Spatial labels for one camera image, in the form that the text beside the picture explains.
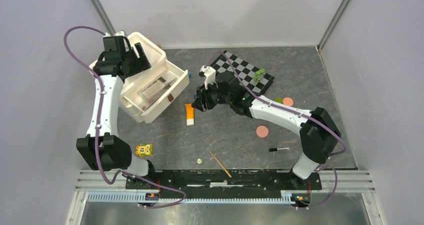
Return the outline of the black eyeliner pen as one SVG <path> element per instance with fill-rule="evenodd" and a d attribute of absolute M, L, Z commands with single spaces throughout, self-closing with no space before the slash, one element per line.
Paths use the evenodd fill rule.
<path fill-rule="evenodd" d="M 274 147 L 274 148 L 269 148 L 268 151 L 269 152 L 277 152 L 277 151 L 283 151 L 283 150 L 289 150 L 289 147 Z"/>

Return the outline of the clear false eyelash case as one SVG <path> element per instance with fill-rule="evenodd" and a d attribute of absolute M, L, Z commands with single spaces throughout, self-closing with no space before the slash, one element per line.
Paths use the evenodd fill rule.
<path fill-rule="evenodd" d="M 147 99 L 141 109 L 145 112 L 147 111 L 154 103 L 156 103 L 160 97 L 164 94 L 164 92 L 158 92 L 157 94 L 155 94 L 154 96 L 150 97 L 149 99 Z"/>

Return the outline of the green lego brick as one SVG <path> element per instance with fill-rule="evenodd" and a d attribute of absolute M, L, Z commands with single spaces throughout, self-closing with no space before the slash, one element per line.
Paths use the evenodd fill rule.
<path fill-rule="evenodd" d="M 279 98 L 279 97 L 275 98 L 274 101 L 277 102 L 277 103 L 280 103 L 280 104 L 283 103 L 283 99 L 282 98 Z"/>

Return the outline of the yellow owl number block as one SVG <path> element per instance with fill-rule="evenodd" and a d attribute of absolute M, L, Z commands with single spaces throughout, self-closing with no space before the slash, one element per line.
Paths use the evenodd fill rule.
<path fill-rule="evenodd" d="M 153 145 L 140 144 L 136 147 L 135 154 L 139 157 L 151 156 L 153 154 Z"/>

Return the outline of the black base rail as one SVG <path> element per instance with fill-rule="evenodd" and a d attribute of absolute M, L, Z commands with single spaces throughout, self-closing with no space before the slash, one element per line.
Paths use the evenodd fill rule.
<path fill-rule="evenodd" d="M 288 170 L 156 170 L 146 179 L 160 185 L 160 199 L 276 199 L 282 191 L 322 189 L 318 173 L 301 179 Z"/>

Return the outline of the small pink round puff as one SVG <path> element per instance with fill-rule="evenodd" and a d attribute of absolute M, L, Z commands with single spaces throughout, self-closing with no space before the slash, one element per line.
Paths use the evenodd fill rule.
<path fill-rule="evenodd" d="M 282 100 L 282 104 L 285 106 L 292 107 L 294 105 L 294 100 L 290 97 L 284 97 Z"/>

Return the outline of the wooden stick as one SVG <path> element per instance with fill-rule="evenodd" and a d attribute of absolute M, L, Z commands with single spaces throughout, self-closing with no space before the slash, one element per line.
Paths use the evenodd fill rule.
<path fill-rule="evenodd" d="M 221 161 L 216 157 L 216 155 L 211 151 L 211 150 L 209 150 L 208 151 L 209 153 L 210 153 L 210 155 L 214 158 L 214 160 L 218 163 L 218 165 L 222 168 L 222 170 L 226 173 L 226 175 L 229 177 L 229 178 L 232 178 L 233 176 L 230 174 L 230 172 L 225 168 L 225 166 L 221 163 Z"/>

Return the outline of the orange white cream tube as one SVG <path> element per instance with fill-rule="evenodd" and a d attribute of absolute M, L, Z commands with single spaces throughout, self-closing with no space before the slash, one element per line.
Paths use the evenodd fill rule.
<path fill-rule="evenodd" d="M 186 110 L 186 125 L 193 126 L 195 124 L 195 111 L 191 103 L 185 104 Z"/>

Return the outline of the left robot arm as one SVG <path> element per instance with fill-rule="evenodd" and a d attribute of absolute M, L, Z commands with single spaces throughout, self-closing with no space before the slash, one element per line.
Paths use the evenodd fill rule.
<path fill-rule="evenodd" d="M 78 138 L 76 149 L 89 168 L 99 171 L 108 183 L 106 172 L 115 170 L 126 176 L 138 176 L 145 189 L 153 188 L 157 175 L 149 162 L 132 154 L 131 147 L 118 134 L 118 108 L 125 79 L 150 67 L 140 45 L 132 47 L 124 36 L 105 37 L 104 50 L 93 67 L 86 69 L 95 78 L 95 99 L 86 135 Z"/>

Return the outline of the white drawer organizer box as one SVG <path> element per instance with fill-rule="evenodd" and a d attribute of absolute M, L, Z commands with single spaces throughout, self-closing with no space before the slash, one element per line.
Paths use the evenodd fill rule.
<path fill-rule="evenodd" d="M 189 72 L 139 32 L 103 36 L 104 51 L 91 65 L 96 96 L 91 123 L 117 122 L 118 108 L 136 122 L 153 122 L 189 84 Z"/>

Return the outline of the black grey checkerboard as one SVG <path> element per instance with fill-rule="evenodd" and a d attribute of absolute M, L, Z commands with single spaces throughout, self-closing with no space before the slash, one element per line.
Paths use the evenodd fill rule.
<path fill-rule="evenodd" d="M 236 73 L 241 78 L 243 84 L 246 85 L 254 93 L 264 95 L 266 91 L 270 88 L 270 86 L 273 84 L 275 77 L 269 74 L 267 71 L 263 79 L 257 82 L 254 80 L 254 75 L 255 72 L 260 70 L 261 68 L 256 67 L 255 65 L 249 63 L 248 61 L 236 56 L 235 54 L 227 50 L 224 50 L 223 53 L 231 61 Z M 234 73 L 229 62 L 222 54 L 219 54 L 217 58 L 214 58 L 210 62 L 209 66 L 216 70 L 217 75 L 225 71 L 229 71 L 232 74 Z"/>

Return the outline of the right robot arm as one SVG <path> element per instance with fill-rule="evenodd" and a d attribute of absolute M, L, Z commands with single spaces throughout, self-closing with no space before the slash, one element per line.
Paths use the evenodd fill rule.
<path fill-rule="evenodd" d="M 236 114 L 281 126 L 300 137 L 302 154 L 289 174 L 289 184 L 302 189 L 319 165 L 332 156 L 341 134 L 328 112 L 299 109 L 276 103 L 264 95 L 250 93 L 229 71 L 218 74 L 199 73 L 204 84 L 197 87 L 192 107 L 205 112 L 216 105 L 228 105 Z"/>

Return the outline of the green lego plate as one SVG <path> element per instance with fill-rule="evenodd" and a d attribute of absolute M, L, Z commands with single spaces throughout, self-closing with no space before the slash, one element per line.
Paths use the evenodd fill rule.
<path fill-rule="evenodd" d="M 261 81 L 263 79 L 263 77 L 264 77 L 265 74 L 266 74 L 266 70 L 264 68 L 262 68 L 262 69 L 257 70 L 254 73 L 254 77 L 253 78 L 254 78 L 254 80 L 256 82 L 259 82 L 259 81 Z"/>

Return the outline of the pink round powder puff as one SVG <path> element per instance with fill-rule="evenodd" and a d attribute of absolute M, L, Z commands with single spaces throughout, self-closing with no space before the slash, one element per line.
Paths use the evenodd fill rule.
<path fill-rule="evenodd" d="M 260 125 L 256 128 L 256 135 L 259 138 L 265 138 L 269 135 L 269 129 L 264 125 Z"/>

